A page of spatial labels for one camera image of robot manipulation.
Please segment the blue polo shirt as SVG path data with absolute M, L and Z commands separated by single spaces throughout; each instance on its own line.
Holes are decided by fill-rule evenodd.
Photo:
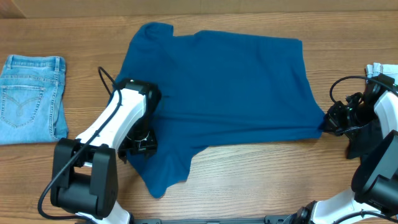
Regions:
M 187 180 L 192 158 L 210 146 L 318 139 L 324 113 L 306 76 L 298 39 L 201 30 L 176 36 L 151 22 L 132 38 L 117 81 L 156 84 L 151 121 L 157 152 L 128 154 L 160 198 Z

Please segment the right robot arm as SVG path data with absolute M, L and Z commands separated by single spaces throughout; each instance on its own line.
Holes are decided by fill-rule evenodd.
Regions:
M 348 157 L 361 159 L 350 189 L 311 202 L 284 223 L 397 222 L 397 83 L 382 73 L 363 79 L 365 90 L 335 101 L 323 122 L 324 132 L 348 137 Z

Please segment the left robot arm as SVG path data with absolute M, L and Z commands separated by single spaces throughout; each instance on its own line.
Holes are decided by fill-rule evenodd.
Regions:
M 158 86 L 125 78 L 97 120 L 75 139 L 54 149 L 50 201 L 87 223 L 134 223 L 117 201 L 116 160 L 157 152 L 150 119 L 160 99 Z

